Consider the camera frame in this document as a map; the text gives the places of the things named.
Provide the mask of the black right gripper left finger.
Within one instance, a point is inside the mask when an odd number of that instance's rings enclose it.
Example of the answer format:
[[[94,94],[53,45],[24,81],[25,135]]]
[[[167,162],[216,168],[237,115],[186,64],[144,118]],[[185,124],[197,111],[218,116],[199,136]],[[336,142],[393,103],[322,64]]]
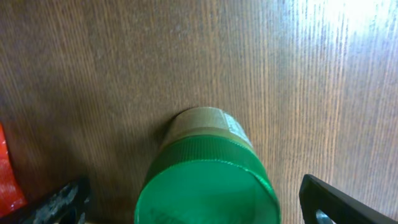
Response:
[[[90,202],[90,181],[73,179],[1,218],[10,224],[84,224]]]

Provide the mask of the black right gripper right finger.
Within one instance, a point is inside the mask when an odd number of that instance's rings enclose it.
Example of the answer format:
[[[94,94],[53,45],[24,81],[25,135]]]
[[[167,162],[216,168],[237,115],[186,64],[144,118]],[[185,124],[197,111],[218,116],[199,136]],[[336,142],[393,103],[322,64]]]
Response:
[[[299,199],[305,224],[397,224],[397,221],[373,210],[311,174],[305,174],[302,179]]]

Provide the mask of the red spaghetti packet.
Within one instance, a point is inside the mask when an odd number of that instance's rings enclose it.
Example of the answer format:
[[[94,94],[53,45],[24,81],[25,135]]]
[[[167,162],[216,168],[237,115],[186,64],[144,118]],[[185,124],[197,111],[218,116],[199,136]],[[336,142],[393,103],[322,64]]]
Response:
[[[9,213],[23,207],[27,204],[27,200],[16,181],[11,162],[9,159],[9,151],[1,126],[1,217],[5,217]]]

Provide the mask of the green lidded jar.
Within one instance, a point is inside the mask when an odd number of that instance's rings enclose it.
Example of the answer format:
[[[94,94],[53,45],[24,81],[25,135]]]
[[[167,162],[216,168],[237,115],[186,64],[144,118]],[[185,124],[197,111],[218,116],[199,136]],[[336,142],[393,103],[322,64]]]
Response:
[[[172,121],[147,172],[136,223],[280,223],[279,201],[240,123],[214,107]]]

